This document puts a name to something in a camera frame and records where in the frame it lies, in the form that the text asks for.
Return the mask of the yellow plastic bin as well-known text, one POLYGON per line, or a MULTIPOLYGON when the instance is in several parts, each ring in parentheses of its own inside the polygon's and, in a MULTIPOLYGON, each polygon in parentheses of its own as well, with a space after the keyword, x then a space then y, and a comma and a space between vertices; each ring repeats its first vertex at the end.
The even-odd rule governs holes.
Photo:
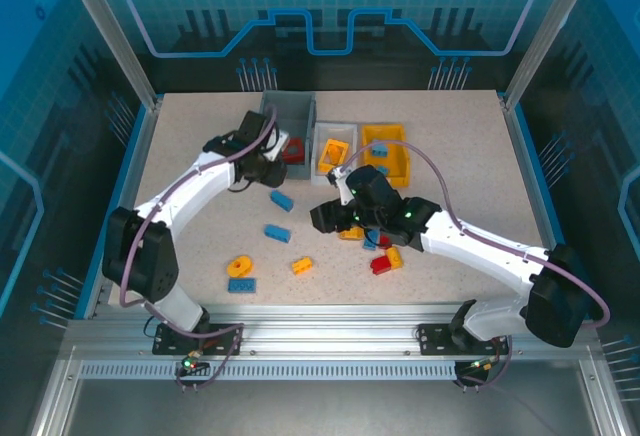
POLYGON ((405 141, 406 134, 404 126, 401 124, 365 124, 361 127, 361 146, 378 140, 393 141, 392 144, 385 143, 389 148, 389 155, 386 158, 376 158, 371 155, 371 148, 361 154, 363 165, 371 165, 375 168, 379 165, 389 169, 386 176, 391 186, 395 189, 406 188, 410 183, 410 156, 408 149, 396 144, 396 141, 405 141))

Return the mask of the left connector with LEDs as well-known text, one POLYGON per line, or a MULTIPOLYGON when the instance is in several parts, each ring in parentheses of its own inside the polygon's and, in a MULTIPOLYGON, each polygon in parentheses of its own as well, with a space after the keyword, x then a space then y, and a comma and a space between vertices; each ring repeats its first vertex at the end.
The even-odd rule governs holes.
POLYGON ((189 352, 183 359, 178 374, 183 377, 202 370, 206 364, 200 361, 203 353, 200 350, 189 352))

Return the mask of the grey plastic bin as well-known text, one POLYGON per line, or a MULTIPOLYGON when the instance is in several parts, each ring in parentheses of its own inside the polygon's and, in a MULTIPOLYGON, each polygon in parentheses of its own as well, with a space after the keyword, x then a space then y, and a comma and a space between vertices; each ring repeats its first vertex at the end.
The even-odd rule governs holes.
POLYGON ((260 112, 265 107, 276 108, 276 123, 280 130, 288 133, 290 140, 301 140, 304 160, 289 163, 287 177, 294 180, 309 180, 311 176, 311 150, 316 121, 316 98, 314 92, 265 90, 262 94, 260 112))

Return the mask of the aluminium side rail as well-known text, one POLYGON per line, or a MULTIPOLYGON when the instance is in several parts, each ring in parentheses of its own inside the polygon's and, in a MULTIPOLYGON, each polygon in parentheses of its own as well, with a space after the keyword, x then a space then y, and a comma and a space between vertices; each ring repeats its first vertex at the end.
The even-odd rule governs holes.
POLYGON ((159 93, 156 98, 154 109, 142 106, 136 117, 76 305, 74 320, 91 319, 94 315, 103 284, 102 258, 109 216, 118 207, 132 208, 136 201, 164 94, 159 93))
POLYGON ((566 238, 524 112, 519 104, 509 109, 505 94, 498 92, 497 95, 541 240, 546 247, 565 244, 566 238))

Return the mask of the white plastic bin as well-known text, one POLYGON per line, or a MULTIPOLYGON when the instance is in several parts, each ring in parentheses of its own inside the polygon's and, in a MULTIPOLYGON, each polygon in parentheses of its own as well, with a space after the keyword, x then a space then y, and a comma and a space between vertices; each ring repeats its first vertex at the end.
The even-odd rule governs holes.
POLYGON ((346 162, 357 149, 358 127, 356 124, 349 123, 336 123, 326 121, 319 121, 316 123, 314 128, 314 139, 311 154, 310 180, 312 185, 320 186, 328 184, 326 178, 327 173, 319 173, 317 170, 317 163, 319 162, 319 158, 321 156, 321 152, 325 146, 325 143, 329 138, 343 141, 349 144, 349 151, 345 160, 346 162))

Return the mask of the yellow lego frame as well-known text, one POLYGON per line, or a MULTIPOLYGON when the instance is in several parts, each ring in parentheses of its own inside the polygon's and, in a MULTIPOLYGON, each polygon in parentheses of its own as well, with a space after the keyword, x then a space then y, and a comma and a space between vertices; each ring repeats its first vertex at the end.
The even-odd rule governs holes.
POLYGON ((329 138, 317 163, 318 172, 326 174, 333 168, 341 166, 346 160, 348 151, 348 143, 329 138))

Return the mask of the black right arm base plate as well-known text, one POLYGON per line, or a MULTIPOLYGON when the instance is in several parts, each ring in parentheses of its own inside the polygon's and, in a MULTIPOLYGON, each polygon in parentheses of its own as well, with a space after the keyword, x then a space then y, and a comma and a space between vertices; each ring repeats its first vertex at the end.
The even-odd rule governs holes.
POLYGON ((448 324, 420 324, 415 338, 422 356, 506 355, 505 340, 481 341, 464 329, 451 330, 448 324))

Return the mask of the yellow round lego wheel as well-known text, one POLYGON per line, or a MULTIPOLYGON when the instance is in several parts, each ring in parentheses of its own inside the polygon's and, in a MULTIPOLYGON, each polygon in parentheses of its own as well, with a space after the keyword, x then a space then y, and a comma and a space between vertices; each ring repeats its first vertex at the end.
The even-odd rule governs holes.
POLYGON ((253 270, 253 261, 247 255, 241 255, 231 261, 227 266, 227 274, 230 278, 245 278, 253 270))

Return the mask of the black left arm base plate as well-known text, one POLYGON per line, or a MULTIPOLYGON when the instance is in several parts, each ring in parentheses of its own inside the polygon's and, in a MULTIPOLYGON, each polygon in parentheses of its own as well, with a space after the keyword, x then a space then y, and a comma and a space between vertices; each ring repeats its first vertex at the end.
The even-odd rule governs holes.
POLYGON ((214 338, 189 338, 170 329, 165 324, 156 328, 152 353, 161 356, 186 356, 200 350, 205 356, 224 356, 227 354, 239 334, 238 330, 225 333, 214 338))

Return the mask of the aluminium frame post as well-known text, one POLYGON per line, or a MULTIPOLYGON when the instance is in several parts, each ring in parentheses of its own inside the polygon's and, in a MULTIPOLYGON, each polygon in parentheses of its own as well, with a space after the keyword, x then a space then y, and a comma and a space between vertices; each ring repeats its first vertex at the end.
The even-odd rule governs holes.
POLYGON ((158 98, 107 0, 81 0, 136 96, 147 110, 158 98))
POLYGON ((504 96, 504 109, 507 112, 515 110, 577 1, 553 0, 507 87, 504 96))

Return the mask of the red square lego frame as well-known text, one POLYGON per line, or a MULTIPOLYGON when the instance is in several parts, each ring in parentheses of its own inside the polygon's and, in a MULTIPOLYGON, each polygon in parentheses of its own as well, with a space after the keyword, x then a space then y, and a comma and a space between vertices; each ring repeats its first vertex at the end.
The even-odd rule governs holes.
POLYGON ((282 157, 286 164, 297 165, 305 162, 305 146, 301 138, 291 138, 283 148, 282 157))

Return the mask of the aluminium front beam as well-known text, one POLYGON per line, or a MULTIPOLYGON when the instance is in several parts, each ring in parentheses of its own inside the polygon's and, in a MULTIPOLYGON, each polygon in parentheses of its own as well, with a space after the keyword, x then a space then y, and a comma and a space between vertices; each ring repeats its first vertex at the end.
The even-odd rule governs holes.
MULTIPOLYGON (((421 323, 447 323, 457 304, 237 305, 209 308, 214 323, 244 324, 242 360, 416 360, 421 323)), ((139 308, 108 306, 74 320, 59 355, 78 360, 151 360, 139 308)))

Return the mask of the metal base tray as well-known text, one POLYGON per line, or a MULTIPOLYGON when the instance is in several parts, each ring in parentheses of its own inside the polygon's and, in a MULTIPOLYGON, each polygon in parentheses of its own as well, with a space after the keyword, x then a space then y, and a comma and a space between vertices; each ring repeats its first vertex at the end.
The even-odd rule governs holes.
POLYGON ((640 401, 596 358, 517 361, 480 390, 406 376, 220 379, 182 391, 71 360, 18 436, 640 436, 640 401))

